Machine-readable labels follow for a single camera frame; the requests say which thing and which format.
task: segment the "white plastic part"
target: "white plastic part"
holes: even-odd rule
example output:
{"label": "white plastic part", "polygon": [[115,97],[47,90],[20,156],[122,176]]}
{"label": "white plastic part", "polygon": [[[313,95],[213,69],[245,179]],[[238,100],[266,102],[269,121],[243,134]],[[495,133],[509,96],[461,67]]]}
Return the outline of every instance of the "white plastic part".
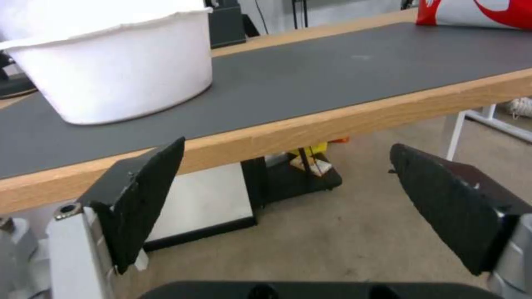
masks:
{"label": "white plastic part", "polygon": [[[182,103],[208,88],[212,82],[210,8],[199,8],[198,0],[184,2],[187,5],[170,5],[181,2],[174,0],[157,4],[132,1],[133,7],[118,1],[124,3],[119,13],[117,1],[98,7],[101,1],[82,6],[88,12],[78,9],[74,16],[79,21],[71,16],[65,19],[71,12],[57,7],[61,13],[56,15],[63,15],[60,20],[64,22],[49,20],[42,24],[46,30],[34,21],[16,22],[35,15],[34,5],[39,1],[26,0],[26,7],[15,5],[14,0],[2,4],[16,6],[17,13],[9,7],[4,13],[0,9],[0,20],[4,20],[0,21],[1,35],[10,39],[0,43],[0,49],[15,59],[66,122],[100,124],[131,119]],[[62,3],[71,10],[79,4],[51,3]],[[91,13],[96,11],[91,7],[97,7],[99,13]],[[187,7],[193,10],[184,11]]]}
{"label": "white plastic part", "polygon": [[85,214],[55,221],[46,229],[54,298],[111,299]]}
{"label": "white plastic part", "polygon": [[512,126],[511,124],[507,122],[498,120],[494,118],[494,114],[495,114],[495,105],[484,107],[482,110],[482,113],[479,113],[475,110],[467,111],[467,117],[470,117],[486,126],[490,126],[508,135],[519,138],[528,143],[532,143],[532,132],[531,131],[521,129],[516,126]]}
{"label": "white plastic part", "polygon": [[135,260],[135,268],[137,268],[138,271],[144,271],[148,269],[149,264],[149,258],[144,249],[141,249],[138,252],[137,259]]}

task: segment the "wall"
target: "wall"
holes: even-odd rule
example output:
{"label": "wall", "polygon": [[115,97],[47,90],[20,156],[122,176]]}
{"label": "wall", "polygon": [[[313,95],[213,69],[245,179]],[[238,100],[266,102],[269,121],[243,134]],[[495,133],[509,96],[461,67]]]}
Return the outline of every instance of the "wall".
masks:
{"label": "wall", "polygon": [[[255,0],[239,0],[243,13],[265,34]],[[271,34],[294,29],[291,0],[257,0]],[[398,11],[400,0],[307,0],[309,27],[340,23],[372,15]],[[297,19],[301,24],[300,3],[296,3]]]}

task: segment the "wire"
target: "wire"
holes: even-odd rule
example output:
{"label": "wire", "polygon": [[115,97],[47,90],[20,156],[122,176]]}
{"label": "wire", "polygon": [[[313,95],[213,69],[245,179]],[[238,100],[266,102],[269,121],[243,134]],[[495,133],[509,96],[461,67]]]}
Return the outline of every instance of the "wire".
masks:
{"label": "wire", "polygon": [[257,10],[259,11],[259,14],[261,15],[262,24],[264,25],[264,30],[266,31],[266,34],[270,34],[268,32],[268,27],[266,26],[266,22],[264,20],[264,16],[262,15],[261,8],[259,7],[259,3],[257,0],[255,0],[255,5],[257,6]]}
{"label": "wire", "polygon": [[305,25],[303,24],[303,0],[300,1],[300,21],[301,21],[301,28],[305,28]]}

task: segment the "orange object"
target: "orange object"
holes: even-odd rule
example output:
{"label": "orange object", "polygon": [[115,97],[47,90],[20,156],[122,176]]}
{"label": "orange object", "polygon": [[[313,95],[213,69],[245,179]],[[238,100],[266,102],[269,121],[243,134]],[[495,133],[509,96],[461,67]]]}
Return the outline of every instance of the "orange object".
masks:
{"label": "orange object", "polygon": [[334,143],[348,143],[349,139],[350,139],[349,137],[345,137],[345,138],[342,138],[342,139],[333,140],[331,142],[334,142]]}

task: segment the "yellow object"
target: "yellow object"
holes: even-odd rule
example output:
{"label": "yellow object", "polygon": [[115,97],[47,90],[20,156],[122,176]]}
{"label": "yellow object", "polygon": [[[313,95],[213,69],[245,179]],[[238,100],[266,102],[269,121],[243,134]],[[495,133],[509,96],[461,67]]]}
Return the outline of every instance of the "yellow object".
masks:
{"label": "yellow object", "polygon": [[[326,142],[322,142],[322,143],[319,143],[317,145],[306,146],[306,147],[304,147],[304,149],[305,149],[305,154],[307,156],[312,156],[312,153],[314,153],[314,155],[316,155],[317,153],[324,153],[325,151],[327,151],[327,143]],[[299,156],[299,151],[297,149],[294,149],[294,150],[290,151],[290,153]]]}

